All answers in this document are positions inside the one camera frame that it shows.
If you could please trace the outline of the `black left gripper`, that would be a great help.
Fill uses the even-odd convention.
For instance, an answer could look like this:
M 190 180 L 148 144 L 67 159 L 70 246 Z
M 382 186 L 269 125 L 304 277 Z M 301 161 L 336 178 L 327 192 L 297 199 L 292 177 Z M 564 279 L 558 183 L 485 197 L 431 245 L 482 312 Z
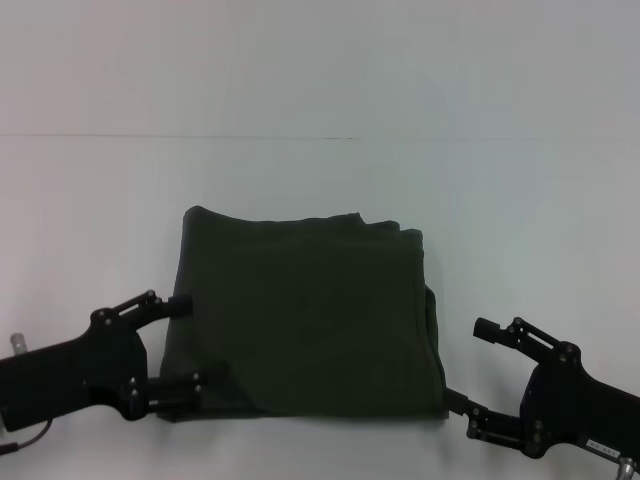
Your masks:
M 193 312 L 189 295 L 167 300 L 154 290 L 91 315 L 78 338 L 1 361 L 1 418 L 9 432 L 96 405 L 128 420 L 153 414 L 218 414 L 230 404 L 211 393 L 224 367 L 150 378 L 137 330 Z

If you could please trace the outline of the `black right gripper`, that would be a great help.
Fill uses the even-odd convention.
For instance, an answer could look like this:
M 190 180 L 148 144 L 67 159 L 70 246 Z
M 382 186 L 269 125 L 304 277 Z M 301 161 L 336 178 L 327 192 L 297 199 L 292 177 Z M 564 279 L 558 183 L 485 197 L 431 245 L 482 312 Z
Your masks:
M 605 459 L 639 457 L 639 398 L 591 377 L 578 346 L 560 343 L 520 317 L 505 328 L 478 318 L 473 335 L 517 350 L 538 365 L 527 384 L 520 418 L 447 390 L 447 408 L 468 417 L 468 438 L 522 449 L 533 459 L 558 444 Z

